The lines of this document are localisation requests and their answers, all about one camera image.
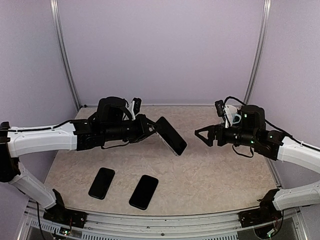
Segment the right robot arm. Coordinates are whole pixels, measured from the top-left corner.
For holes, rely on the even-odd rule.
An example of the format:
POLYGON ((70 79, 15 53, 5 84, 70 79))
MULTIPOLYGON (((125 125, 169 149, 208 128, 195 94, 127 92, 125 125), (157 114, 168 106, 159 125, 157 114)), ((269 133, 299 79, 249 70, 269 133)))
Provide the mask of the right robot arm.
MULTIPOLYGON (((257 105, 243 105, 236 111, 239 121, 233 123, 234 113, 223 101, 216 101, 217 114, 224 122, 195 130, 194 134, 207 146, 214 141, 219 147, 231 144, 233 147, 247 146, 251 152, 270 160, 288 162, 313 172, 320 171, 320 149, 295 140, 284 130, 267 130, 265 111, 257 105)), ((256 218, 266 222, 276 211, 316 205, 320 202, 320 183, 289 188, 272 189, 261 199, 256 218)))

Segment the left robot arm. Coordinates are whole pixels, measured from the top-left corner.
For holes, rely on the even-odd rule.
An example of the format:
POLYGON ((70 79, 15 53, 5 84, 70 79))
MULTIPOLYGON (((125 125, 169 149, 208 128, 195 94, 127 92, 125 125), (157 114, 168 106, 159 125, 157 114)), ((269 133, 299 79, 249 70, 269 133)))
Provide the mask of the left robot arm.
POLYGON ((48 151, 84 151, 104 148, 106 142, 138 143, 156 132, 157 125, 140 113, 141 99, 128 103, 109 96, 99 100, 87 119, 67 120, 42 127, 11 127, 0 124, 0 181, 16 187, 63 223, 70 218, 61 194, 45 187, 20 163, 19 157, 48 151))

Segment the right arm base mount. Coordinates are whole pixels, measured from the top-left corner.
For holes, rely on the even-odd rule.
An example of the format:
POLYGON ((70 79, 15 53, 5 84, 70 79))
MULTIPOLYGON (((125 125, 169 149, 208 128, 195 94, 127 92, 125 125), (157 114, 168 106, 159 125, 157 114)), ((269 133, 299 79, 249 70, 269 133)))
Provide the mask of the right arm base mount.
POLYGON ((242 228, 261 225, 281 219, 281 211, 269 211, 261 208, 245 210, 238 213, 239 221, 242 228))

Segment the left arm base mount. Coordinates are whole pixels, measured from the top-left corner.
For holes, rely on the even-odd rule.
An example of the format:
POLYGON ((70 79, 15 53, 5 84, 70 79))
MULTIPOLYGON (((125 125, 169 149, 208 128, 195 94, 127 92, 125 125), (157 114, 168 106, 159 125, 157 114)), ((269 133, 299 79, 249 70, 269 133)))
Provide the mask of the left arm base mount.
POLYGON ((54 223, 83 229, 87 220, 88 214, 83 211, 72 210, 67 208, 55 208, 45 210, 43 218, 54 223))

